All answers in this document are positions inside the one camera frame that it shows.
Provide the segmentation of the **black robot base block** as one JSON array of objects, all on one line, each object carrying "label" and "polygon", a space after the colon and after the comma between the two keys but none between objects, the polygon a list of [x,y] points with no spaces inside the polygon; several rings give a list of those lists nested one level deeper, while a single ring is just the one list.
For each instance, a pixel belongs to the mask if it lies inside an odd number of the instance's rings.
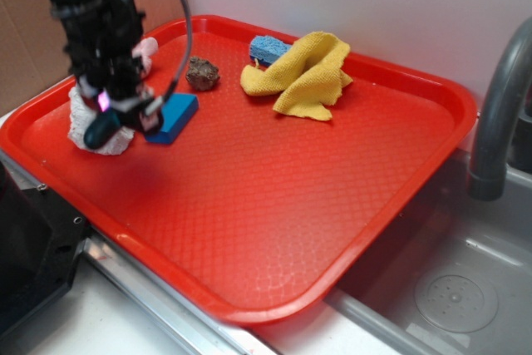
[{"label": "black robot base block", "polygon": [[89,232],[56,191],[22,189],[1,166],[1,336],[70,291]]}]

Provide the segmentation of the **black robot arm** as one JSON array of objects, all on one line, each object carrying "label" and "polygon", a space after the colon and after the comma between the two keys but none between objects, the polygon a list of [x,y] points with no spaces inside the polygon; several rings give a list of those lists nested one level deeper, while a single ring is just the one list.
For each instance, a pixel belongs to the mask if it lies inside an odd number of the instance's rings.
[{"label": "black robot arm", "polygon": [[66,33],[65,53],[71,60],[88,106],[102,111],[105,92],[115,123],[148,136],[163,124],[160,111],[147,114],[154,97],[145,88],[142,62],[133,50],[143,36],[143,12],[134,0],[50,0],[52,16]]}]

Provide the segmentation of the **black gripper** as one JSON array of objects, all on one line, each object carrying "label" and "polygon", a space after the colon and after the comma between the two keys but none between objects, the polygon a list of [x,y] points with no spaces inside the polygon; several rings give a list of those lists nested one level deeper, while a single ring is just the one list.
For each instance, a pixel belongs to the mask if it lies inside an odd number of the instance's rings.
[{"label": "black gripper", "polygon": [[143,34],[144,14],[137,11],[134,1],[92,0],[55,6],[52,16],[66,32],[65,52],[83,102],[93,111],[105,112],[113,99],[122,126],[145,136],[159,133],[164,124],[162,100],[149,92],[137,95],[140,61],[132,51]]}]

